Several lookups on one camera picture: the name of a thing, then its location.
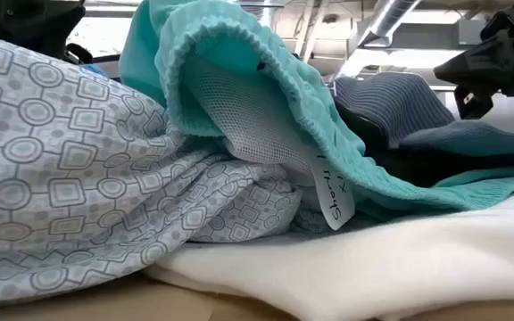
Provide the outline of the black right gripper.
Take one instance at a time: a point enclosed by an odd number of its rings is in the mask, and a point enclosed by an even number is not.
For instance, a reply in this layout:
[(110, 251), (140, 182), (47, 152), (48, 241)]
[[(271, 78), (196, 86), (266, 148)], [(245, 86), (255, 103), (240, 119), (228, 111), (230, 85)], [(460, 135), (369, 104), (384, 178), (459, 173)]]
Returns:
[(497, 92), (514, 96), (514, 37), (499, 31), (434, 68), (435, 76), (456, 85), (453, 93), (461, 119), (481, 119)]

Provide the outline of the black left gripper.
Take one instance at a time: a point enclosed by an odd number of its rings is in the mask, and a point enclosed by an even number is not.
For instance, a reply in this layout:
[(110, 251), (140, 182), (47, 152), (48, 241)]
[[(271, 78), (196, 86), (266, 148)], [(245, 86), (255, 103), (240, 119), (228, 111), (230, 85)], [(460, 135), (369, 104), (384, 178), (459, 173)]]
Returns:
[(67, 37), (86, 14), (85, 0), (0, 0), (0, 39), (76, 65), (93, 55)]

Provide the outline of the bright blue cloth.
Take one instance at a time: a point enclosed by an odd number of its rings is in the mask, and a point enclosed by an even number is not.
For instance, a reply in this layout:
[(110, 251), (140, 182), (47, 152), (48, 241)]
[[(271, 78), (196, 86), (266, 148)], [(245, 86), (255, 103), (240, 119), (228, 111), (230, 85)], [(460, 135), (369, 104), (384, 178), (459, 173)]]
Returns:
[(81, 68), (92, 71), (98, 75), (108, 78), (108, 74), (95, 64), (82, 64)]

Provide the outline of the light blue patterned cloth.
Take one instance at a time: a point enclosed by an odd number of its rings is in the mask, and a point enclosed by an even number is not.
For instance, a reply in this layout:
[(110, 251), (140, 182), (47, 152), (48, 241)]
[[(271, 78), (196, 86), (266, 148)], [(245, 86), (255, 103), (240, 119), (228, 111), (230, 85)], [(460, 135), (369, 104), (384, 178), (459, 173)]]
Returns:
[(191, 238), (286, 231), (278, 165), (184, 135), (142, 93), (0, 40), (0, 306), (108, 282)]

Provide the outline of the navy dotted cloth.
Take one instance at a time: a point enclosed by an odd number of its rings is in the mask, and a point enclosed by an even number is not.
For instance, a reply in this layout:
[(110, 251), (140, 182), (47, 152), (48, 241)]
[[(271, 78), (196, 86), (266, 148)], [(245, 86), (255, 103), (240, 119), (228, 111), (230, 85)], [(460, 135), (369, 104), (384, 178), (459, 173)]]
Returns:
[(393, 177), (419, 187), (514, 177), (514, 133), (455, 119), (418, 75), (341, 77), (329, 87), (365, 156)]

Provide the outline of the teal mesh-lined shorts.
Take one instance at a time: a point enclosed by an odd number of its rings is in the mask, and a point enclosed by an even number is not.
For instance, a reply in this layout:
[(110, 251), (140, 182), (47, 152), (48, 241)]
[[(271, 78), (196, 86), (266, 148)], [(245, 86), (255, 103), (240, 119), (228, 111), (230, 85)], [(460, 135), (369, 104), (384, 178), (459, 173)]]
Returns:
[(120, 75), (165, 106), (174, 125), (219, 141), (244, 161), (277, 164), (315, 192), (319, 152), (350, 182), (355, 213), (404, 215), (481, 210), (514, 194), (514, 177), (419, 187), (365, 156), (330, 84), (281, 38), (223, 0), (143, 0), (130, 25)]

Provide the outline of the white cloth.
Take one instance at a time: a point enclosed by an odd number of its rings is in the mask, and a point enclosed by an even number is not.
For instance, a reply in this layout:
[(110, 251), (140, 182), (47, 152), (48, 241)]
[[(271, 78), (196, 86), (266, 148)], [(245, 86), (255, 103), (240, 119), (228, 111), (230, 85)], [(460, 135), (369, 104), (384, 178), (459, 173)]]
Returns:
[(390, 319), (514, 300), (514, 196), (486, 210), (338, 235), (186, 243), (145, 273), (188, 289), (263, 300), (303, 321)]

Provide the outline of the white handwritten paper label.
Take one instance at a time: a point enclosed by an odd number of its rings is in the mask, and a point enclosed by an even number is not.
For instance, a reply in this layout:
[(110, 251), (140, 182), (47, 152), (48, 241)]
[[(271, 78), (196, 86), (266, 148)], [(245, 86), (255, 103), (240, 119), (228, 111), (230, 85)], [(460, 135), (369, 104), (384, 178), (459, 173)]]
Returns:
[(326, 156), (314, 152), (310, 157), (321, 211), (332, 230), (338, 230), (355, 214), (355, 200), (350, 182)]

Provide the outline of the silver ceiling duct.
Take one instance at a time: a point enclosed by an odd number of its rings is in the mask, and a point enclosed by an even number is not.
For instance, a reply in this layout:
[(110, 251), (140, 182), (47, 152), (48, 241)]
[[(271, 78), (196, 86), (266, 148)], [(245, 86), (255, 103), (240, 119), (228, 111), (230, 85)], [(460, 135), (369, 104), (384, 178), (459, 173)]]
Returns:
[(392, 44), (393, 34), (405, 16), (422, 0), (378, 0), (373, 14), (362, 23), (358, 47), (386, 48)]

